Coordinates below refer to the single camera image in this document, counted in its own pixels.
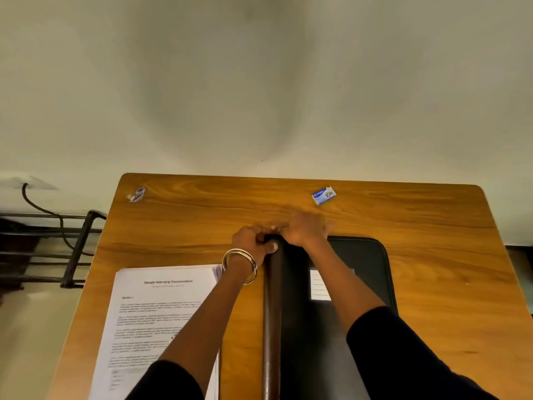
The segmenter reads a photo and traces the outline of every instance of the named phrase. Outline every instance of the desk surface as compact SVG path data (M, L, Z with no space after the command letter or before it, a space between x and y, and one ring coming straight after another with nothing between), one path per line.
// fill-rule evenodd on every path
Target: desk surface
M337 197L316 207L311 193ZM139 187L146 193L131 203ZM245 224L322 213L334 234L387 249L400 316L455 372L499 398L533 398L533 322L476 186L125 174L118 185L49 400L87 398L115 272L217 263ZM260 399L263 273L244 286L222 346L221 398Z

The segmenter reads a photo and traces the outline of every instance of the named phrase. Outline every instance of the silver bangle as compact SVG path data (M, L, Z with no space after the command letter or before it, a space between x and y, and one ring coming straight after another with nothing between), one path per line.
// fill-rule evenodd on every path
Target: silver bangle
M255 263L255 260L252 257L252 255L249 252L247 252L246 250L243 250L243 249L240 249L240 248L231 248L231 249L227 250L226 254L224 254L224 258L222 259L222 269L224 271L226 271L226 267L227 267L227 263L228 263L228 257L231 254L242 255L248 261L250 261L250 263L252 264L252 268L254 270L254 275L248 281L245 281L244 284L248 285L248 284L251 284L252 282L254 282L254 279L257 276L257 264Z

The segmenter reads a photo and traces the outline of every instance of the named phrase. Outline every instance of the black folder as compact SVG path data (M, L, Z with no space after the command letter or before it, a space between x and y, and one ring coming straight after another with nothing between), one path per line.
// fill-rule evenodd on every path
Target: black folder
M311 300L305 251L279 236L265 264L263 399L368 399L330 301ZM371 238L328 238L346 265L397 312L387 252Z

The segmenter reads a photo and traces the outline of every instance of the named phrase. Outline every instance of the metal rack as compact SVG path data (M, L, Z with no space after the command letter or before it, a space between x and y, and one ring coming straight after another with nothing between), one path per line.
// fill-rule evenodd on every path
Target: metal rack
M39 214L39 213L0 213L0 218L55 218L54 215ZM46 254L34 252L18 252L18 251L0 251L0 255L23 255L40 258L56 258L68 259L68 262L30 262L26 265L66 265L62 277L51 276L32 276L32 275L13 275L0 273L0 283L21 283L21 282L56 282L62 288L83 288L84 279L74 279L74 272L78 265L90 265L90 263L80 263L79 259L82 255L83 247L87 242L87 237L90 233L102 233L101 229L93 229L92 224L95 219L106 220L107 216L97 211L89 211L86 216L82 215L61 215L64 219L84 219L81 228L63 228L64 234L69 238L77 238L74 249L70 255L66 254ZM62 237L61 229L59 227L41 228L41 230L30 231L0 231L0 235L8 236L33 236L33 237Z

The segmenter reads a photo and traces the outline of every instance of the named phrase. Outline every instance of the human hand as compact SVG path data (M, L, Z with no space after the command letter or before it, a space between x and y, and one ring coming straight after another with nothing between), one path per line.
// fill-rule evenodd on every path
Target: human hand
M289 243L305 248L313 242L325 240L333 229L334 223L325 223L322 216L309 212L293 212L289 224L272 226Z
M244 226L231 238L231 248L240 248L249 252L257 266L260 267L265 255L275 253L278 249L278 243L276 242L263 242L265 234L268 233L270 233L269 229L258 224L250 227ZM230 263L248 263L250 268L252 267L250 262L242 255L233 254L228 260Z

